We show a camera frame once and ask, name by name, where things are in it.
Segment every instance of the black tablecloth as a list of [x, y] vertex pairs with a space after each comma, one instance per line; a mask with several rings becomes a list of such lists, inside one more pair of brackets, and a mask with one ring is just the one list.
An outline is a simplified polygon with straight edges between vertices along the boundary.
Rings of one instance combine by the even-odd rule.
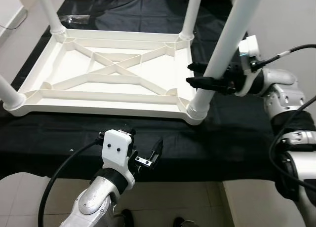
[[[178, 33], [186, 0], [65, 0], [59, 15], [89, 15], [85, 24], [67, 28]], [[200, 7], [193, 61], [207, 62], [229, 15], [228, 0]], [[50, 38], [47, 30], [12, 85], [18, 89]], [[216, 94], [208, 117], [199, 126], [177, 119], [69, 113], [30, 113], [13, 117], [0, 109], [0, 176], [29, 172], [50, 176], [72, 152], [92, 141], [99, 131], [135, 128], [140, 155], [149, 155], [163, 137], [163, 155], [156, 170], [140, 181], [220, 181], [274, 179], [267, 147], [272, 133], [260, 98]], [[62, 177], [90, 179], [102, 166], [101, 147], [78, 157]]]

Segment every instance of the white pole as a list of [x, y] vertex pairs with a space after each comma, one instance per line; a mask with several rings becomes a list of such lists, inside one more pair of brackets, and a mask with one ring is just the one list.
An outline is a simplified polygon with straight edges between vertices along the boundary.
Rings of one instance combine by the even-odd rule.
[[[204, 76], [220, 79], [224, 74], [238, 45], [244, 37], [247, 27], [260, 0], [236, 0], [223, 28], [221, 36], [207, 65]], [[209, 110], [209, 102], [214, 91], [198, 89], [195, 97], [187, 106], [187, 113], [201, 122]]]
[[22, 105], [25, 101], [25, 96], [16, 92], [0, 75], [0, 99], [3, 101], [3, 107], [6, 110], [11, 110]]
[[51, 0], [39, 0], [39, 1], [41, 2], [42, 7], [44, 8], [44, 12], [46, 16], [48, 17], [48, 21], [50, 24], [50, 32], [52, 34], [64, 33], [66, 28], [61, 24]]
[[193, 29], [197, 21], [198, 9], [201, 0], [189, 0], [186, 17], [184, 19], [180, 38], [191, 40], [194, 38]]

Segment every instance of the black shoe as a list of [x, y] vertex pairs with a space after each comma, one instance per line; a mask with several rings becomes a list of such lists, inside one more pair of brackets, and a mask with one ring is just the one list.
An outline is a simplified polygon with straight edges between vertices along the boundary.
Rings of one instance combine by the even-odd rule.
[[134, 227], [134, 219], [133, 219], [133, 215], [132, 212], [130, 210], [122, 210], [121, 213], [124, 216], [124, 223], [125, 223], [125, 227]]
[[174, 219], [173, 221], [173, 227], [181, 227], [182, 223], [184, 222], [185, 220], [181, 217], [177, 217]]

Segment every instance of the black cable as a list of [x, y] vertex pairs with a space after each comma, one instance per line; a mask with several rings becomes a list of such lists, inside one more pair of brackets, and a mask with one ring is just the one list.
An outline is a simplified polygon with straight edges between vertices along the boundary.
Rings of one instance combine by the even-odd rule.
[[26, 18], [28, 17], [28, 14], [29, 14], [29, 13], [28, 13], [28, 11], [26, 10], [24, 19], [23, 19], [16, 27], [14, 27], [14, 28], [8, 28], [8, 27], [5, 27], [5, 26], [3, 26], [3, 25], [0, 25], [0, 27], [5, 28], [5, 29], [7, 29], [7, 30], [15, 30], [15, 29], [17, 29], [17, 28], [26, 20]]
[[59, 174], [65, 169], [65, 167], [69, 164], [70, 161], [72, 161], [74, 158], [76, 158], [80, 153], [85, 151], [86, 149], [92, 147], [93, 145], [100, 144], [100, 140], [102, 140], [102, 137], [98, 137], [94, 142], [91, 142], [90, 144], [86, 145], [85, 147], [80, 148], [76, 152], [74, 152], [71, 156], [69, 156], [63, 163], [62, 165], [59, 166], [59, 168], [56, 170], [56, 172], [53, 174], [51, 177], [49, 183], [46, 186], [46, 189], [43, 193], [43, 196], [40, 201], [39, 205], [39, 216], [38, 216], [38, 225], [39, 227], [44, 227], [44, 210], [45, 210], [45, 205], [47, 202], [47, 198], [49, 195], [49, 192], [51, 188], [53, 187], [54, 182], [58, 178]]
[[316, 44], [303, 44], [303, 45], [300, 45], [300, 46], [297, 46], [297, 47], [294, 47], [290, 50], [287, 50], [287, 51], [284, 51], [280, 54], [278, 54], [277, 56], [274, 56], [268, 60], [264, 60], [264, 61], [259, 61], [257, 62], [255, 65], [251, 66], [253, 69], [259, 69], [259, 68], [262, 68], [264, 67], [265, 65], [271, 63], [271, 62], [274, 62], [275, 60], [281, 58], [281, 57], [284, 57], [286, 55], [289, 55], [290, 53], [293, 53], [295, 51], [298, 51], [298, 50], [301, 50], [301, 49], [305, 49], [305, 48], [316, 48]]
[[275, 169], [277, 169], [278, 172], [280, 172], [282, 175], [288, 177], [290, 180], [294, 181], [295, 183], [297, 183], [298, 185], [301, 185], [309, 190], [312, 190], [314, 192], [316, 192], [316, 187], [313, 185], [310, 185], [304, 181], [299, 180], [298, 178], [286, 173], [284, 170], [282, 170], [274, 161], [273, 158], [273, 154], [275, 152], [275, 148], [277, 145], [277, 142], [279, 141], [279, 139], [281, 138], [281, 136], [283, 135], [286, 127], [288, 126], [288, 124], [291, 122], [291, 120], [297, 115], [299, 114], [301, 111], [303, 111], [306, 107], [308, 107], [309, 105], [311, 105], [312, 103], [314, 103], [316, 101], [316, 95], [314, 97], [312, 97], [308, 102], [306, 102], [305, 104], [303, 104], [298, 110], [296, 110], [287, 120], [286, 122], [283, 124], [283, 126], [281, 127], [280, 131], [278, 132], [278, 134], [275, 136], [274, 140], [272, 141], [270, 147], [269, 147], [269, 160], [271, 162], [271, 164], [274, 166]]

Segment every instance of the white floor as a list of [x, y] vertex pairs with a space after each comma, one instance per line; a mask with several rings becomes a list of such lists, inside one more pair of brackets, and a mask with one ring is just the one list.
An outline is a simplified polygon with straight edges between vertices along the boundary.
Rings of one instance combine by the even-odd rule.
[[[64, 0], [52, 0], [56, 9]], [[21, 0], [26, 21], [0, 47], [0, 74], [12, 81], [32, 52], [48, 22], [37, 0]], [[41, 195], [49, 178], [18, 173], [0, 181], [0, 227], [36, 227]], [[71, 211], [88, 181], [59, 179], [46, 206], [45, 226], [57, 227]], [[123, 194], [116, 210], [129, 208], [137, 227], [170, 227], [177, 216], [201, 227], [232, 226], [223, 191], [217, 183], [137, 183]]]

